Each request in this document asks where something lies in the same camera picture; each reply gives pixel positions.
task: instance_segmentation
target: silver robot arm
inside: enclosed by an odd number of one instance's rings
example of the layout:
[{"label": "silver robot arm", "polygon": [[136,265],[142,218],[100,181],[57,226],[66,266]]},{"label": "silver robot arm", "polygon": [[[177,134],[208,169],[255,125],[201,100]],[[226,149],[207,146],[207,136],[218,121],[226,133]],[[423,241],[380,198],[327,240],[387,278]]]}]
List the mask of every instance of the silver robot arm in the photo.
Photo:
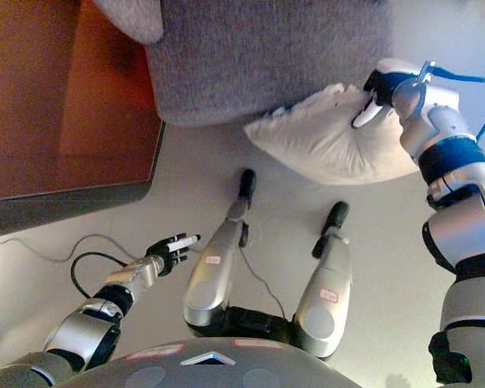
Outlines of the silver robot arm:
[{"label": "silver robot arm", "polygon": [[424,242],[457,275],[429,346],[437,381],[485,387],[485,154],[458,111],[458,93],[431,84],[431,74],[451,78],[426,62],[416,76],[373,74],[369,86],[399,115],[401,145],[428,184],[436,213],[424,224]]},{"label": "silver robot arm", "polygon": [[255,172],[245,170],[238,199],[230,206],[192,272],[183,299],[183,316],[192,327],[211,327],[223,319],[229,301],[235,251],[247,239],[244,216],[251,205],[255,182]]},{"label": "silver robot arm", "polygon": [[187,258],[187,246],[199,238],[179,234],[157,242],[144,258],[110,274],[94,297],[53,330],[43,352],[29,353],[0,369],[0,387],[45,388],[108,362],[129,309],[158,277]]},{"label": "silver robot arm", "polygon": [[338,202],[329,213],[312,252],[319,259],[318,267],[293,320],[295,344],[321,359],[335,352],[347,321],[352,270],[348,240],[340,234],[347,214],[345,202]]}]

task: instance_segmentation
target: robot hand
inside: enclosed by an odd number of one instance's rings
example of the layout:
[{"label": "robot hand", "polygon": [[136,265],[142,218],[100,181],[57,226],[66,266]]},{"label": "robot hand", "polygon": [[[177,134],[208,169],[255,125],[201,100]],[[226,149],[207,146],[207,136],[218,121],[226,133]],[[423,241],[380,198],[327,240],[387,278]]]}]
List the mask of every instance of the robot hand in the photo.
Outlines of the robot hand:
[{"label": "robot hand", "polygon": [[147,248],[145,257],[157,256],[161,263],[161,269],[158,276],[167,276],[171,273],[172,268],[187,259],[184,253],[188,252],[188,246],[198,242],[201,236],[195,234],[187,237],[185,233],[177,234],[169,238],[158,241]]},{"label": "robot hand", "polygon": [[395,88],[409,78],[416,78],[419,69],[409,62],[385,58],[378,62],[376,69],[363,86],[370,98],[363,110],[352,121],[353,128],[361,128],[371,121],[384,107],[390,108]]}]

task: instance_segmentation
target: white tag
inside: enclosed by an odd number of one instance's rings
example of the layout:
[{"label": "white tag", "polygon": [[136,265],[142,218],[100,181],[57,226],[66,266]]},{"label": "white tag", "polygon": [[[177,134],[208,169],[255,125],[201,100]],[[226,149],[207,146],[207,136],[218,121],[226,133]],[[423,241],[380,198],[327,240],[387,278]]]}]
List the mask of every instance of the white tag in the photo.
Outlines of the white tag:
[{"label": "white tag", "polygon": [[326,289],[325,287],[322,287],[322,289],[320,289],[320,297],[332,303],[338,303],[338,300],[340,299],[338,293],[330,289]]},{"label": "white tag", "polygon": [[207,256],[205,262],[207,264],[221,264],[221,256]]},{"label": "white tag", "polygon": [[265,339],[234,339],[234,345],[238,348],[282,349],[282,345],[279,343]]},{"label": "white tag", "polygon": [[173,354],[179,353],[185,348],[184,344],[172,344],[157,346],[156,348],[149,348],[130,354],[126,357],[126,360],[135,360],[137,358],[148,358],[148,357],[167,357]]}]

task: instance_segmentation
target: gray upholstery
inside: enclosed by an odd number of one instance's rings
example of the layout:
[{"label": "gray upholstery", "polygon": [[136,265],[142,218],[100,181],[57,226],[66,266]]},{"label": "gray upholstery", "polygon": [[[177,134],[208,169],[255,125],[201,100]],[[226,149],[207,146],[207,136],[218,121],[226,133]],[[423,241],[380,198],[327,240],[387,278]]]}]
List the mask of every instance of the gray upholstery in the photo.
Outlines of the gray upholstery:
[{"label": "gray upholstery", "polygon": [[182,126],[241,120],[344,82],[390,53],[378,0],[162,0],[146,48],[160,116]]},{"label": "gray upholstery", "polygon": [[155,44],[163,34],[160,0],[94,0],[124,34],[142,44]]}]

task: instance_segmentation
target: wire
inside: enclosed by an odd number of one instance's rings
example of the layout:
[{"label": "wire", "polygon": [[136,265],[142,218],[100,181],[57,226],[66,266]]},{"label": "wire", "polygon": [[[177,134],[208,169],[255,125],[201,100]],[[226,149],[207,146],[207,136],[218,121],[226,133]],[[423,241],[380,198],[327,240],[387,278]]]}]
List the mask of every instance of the wire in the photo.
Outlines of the wire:
[{"label": "wire", "polygon": [[39,253],[36,249],[33,247],[29,246],[26,242],[24,242],[21,238],[13,237],[13,238],[8,238],[5,241],[0,241],[0,245],[7,244],[10,242],[16,242],[22,245],[24,248],[26,248],[28,251],[32,252],[34,255],[38,256],[39,258],[43,260],[50,261],[52,263],[64,263],[66,261],[69,261],[72,256],[75,253],[75,250],[77,249],[78,245],[86,240],[87,238],[92,238],[92,237],[99,237],[99,238],[104,238],[105,240],[108,240],[110,243],[112,243],[115,247],[119,249],[122,253],[124,253],[126,256],[128,256],[130,259],[138,259],[135,255],[132,255],[128,251],[126,251],[115,239],[106,236],[104,234],[98,234],[98,233],[93,233],[93,234],[87,234],[86,236],[81,237],[72,247],[72,250],[70,251],[69,255],[65,259],[53,259],[51,257],[48,257],[46,255],[43,255],[42,253]]},{"label": "wire", "polygon": [[246,263],[246,266],[250,270],[251,275],[253,275],[258,281],[260,281],[263,285],[266,286],[266,290],[268,291],[269,296],[272,297],[273,299],[275,299],[276,304],[280,307],[280,312],[282,313],[282,318],[287,321],[287,318],[285,317],[284,307],[282,306],[282,303],[280,303],[279,298],[276,297],[275,294],[271,291],[267,281],[265,281],[262,277],[260,277],[259,275],[257,275],[255,273],[255,271],[253,270],[250,263],[248,262],[248,259],[247,259],[246,255],[244,254],[244,251],[241,247],[239,247],[239,251],[241,252],[241,256],[242,256],[242,259],[244,260],[244,263]]},{"label": "wire", "polygon": [[72,279],[72,283],[74,283],[75,285],[75,288],[78,289],[78,291],[86,298],[86,299],[89,299],[90,298],[90,294],[87,293],[83,287],[81,287],[81,285],[79,284],[78,282],[78,279],[77,277],[75,276],[75,266],[77,265],[77,263],[79,262],[80,259],[82,259],[83,257],[87,257],[87,256],[91,256],[91,255],[95,255],[95,256],[101,256],[101,257],[104,257],[105,259],[109,259],[117,264],[119,264],[122,268],[127,266],[127,264],[123,261],[120,261],[116,258],[114,258],[113,256],[110,256],[110,255],[106,255],[105,253],[101,253],[101,252],[85,252],[85,253],[82,253],[81,255],[79,255],[78,257],[76,257],[74,259],[74,261],[72,262],[72,266],[70,267],[70,278]]},{"label": "wire", "polygon": [[[431,69],[431,73],[436,75],[437,77],[453,79],[456,81],[485,83],[485,77],[475,77],[470,75],[455,74],[455,73],[451,73],[446,69],[442,69],[441,67],[433,67]],[[479,130],[478,135],[476,135],[476,139],[479,141],[479,139],[482,138],[484,133],[485,133],[485,123],[483,124],[482,128]]]},{"label": "wire", "polygon": [[247,244],[247,247],[253,247],[253,244],[258,243],[262,240],[262,226],[260,225],[260,221],[257,223],[257,228],[259,228],[259,237],[256,240],[252,240]]}]

